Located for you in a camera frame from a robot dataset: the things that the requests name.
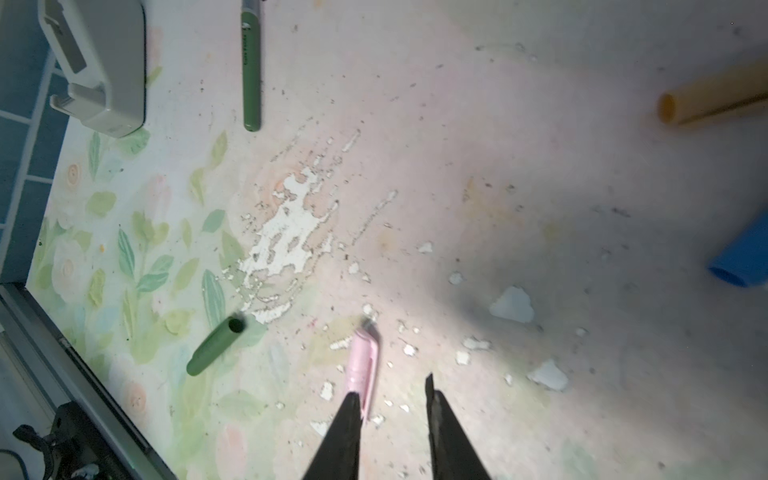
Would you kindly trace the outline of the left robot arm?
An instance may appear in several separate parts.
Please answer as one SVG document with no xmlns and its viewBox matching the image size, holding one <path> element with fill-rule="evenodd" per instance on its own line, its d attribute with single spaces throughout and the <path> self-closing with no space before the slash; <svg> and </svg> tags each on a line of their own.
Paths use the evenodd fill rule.
<svg viewBox="0 0 768 480">
<path fill-rule="evenodd" d="M 61 405 L 49 433 L 22 424 L 13 436 L 43 455 L 44 479 L 123 479 L 132 475 L 76 402 Z"/>
</svg>

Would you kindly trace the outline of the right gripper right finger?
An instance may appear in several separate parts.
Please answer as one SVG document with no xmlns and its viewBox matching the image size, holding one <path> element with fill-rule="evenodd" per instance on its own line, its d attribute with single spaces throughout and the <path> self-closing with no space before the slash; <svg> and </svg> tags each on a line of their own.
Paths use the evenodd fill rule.
<svg viewBox="0 0 768 480">
<path fill-rule="evenodd" d="M 490 480 L 447 398 L 435 388 L 432 374 L 426 377 L 425 395 L 433 478 Z"/>
</svg>

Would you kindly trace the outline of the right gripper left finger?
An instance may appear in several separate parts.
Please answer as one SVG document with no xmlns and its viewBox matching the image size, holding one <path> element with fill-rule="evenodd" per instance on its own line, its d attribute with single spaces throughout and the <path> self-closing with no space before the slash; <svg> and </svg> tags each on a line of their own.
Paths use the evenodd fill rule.
<svg viewBox="0 0 768 480">
<path fill-rule="evenodd" d="M 363 426 L 360 395 L 346 394 L 303 479 L 357 480 Z"/>
</svg>

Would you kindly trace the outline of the pink pen cap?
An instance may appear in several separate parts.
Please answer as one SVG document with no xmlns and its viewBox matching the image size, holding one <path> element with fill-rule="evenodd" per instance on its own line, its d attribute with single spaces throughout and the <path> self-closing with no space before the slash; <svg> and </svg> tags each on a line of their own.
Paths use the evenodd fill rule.
<svg viewBox="0 0 768 480">
<path fill-rule="evenodd" d="M 359 395 L 361 419 L 366 423 L 370 416 L 379 360 L 379 340 L 374 327 L 364 325 L 356 329 L 348 351 L 345 390 Z"/>
</svg>

